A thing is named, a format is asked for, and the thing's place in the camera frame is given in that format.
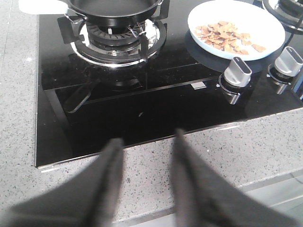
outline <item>black glass cooktop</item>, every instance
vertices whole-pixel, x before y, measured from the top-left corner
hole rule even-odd
[[[267,77],[281,50],[247,62],[251,82],[236,104],[228,102],[218,78],[230,61],[203,51],[188,32],[188,14],[200,3],[171,0],[165,44],[146,64],[124,68],[87,63],[63,43],[62,15],[40,15],[36,166],[96,154],[111,138],[131,147],[171,137],[176,128],[192,132],[303,107],[291,86],[277,94]]]

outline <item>burner cap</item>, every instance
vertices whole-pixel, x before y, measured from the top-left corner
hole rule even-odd
[[[132,27],[134,34],[127,27],[99,27],[91,23],[86,23],[86,28],[89,39],[97,45],[123,46],[138,40],[138,37],[135,35],[138,35],[141,32],[141,29],[145,30],[145,22],[141,22]]]

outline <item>kitchen counter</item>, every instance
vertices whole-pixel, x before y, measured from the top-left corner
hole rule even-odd
[[[17,0],[0,3],[0,210],[44,193],[73,177],[95,157],[52,169],[34,167],[37,16]],[[302,168],[303,108],[187,135],[198,154],[235,186]],[[115,221],[173,205],[169,161],[173,139],[125,150]]]

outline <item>white plate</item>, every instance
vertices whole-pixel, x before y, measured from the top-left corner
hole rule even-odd
[[[249,55],[229,53],[206,44],[194,33],[196,26],[215,24],[220,20],[235,23],[238,32],[250,33],[252,43],[264,46],[266,50],[259,53],[251,46],[240,45],[249,52]],[[196,6],[189,13],[188,26],[199,46],[226,59],[236,56],[244,61],[261,59],[277,50],[285,40],[284,28],[273,15],[257,6],[235,0],[213,0]]]

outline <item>gas stove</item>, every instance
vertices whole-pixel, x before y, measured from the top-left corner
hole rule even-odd
[[[303,107],[268,67],[279,56],[246,62],[240,89],[223,72],[230,60],[201,49],[187,17],[200,0],[163,1],[150,19],[99,27],[62,15],[39,16],[36,167],[95,155],[111,138],[125,147]],[[301,56],[302,38],[290,46]]]

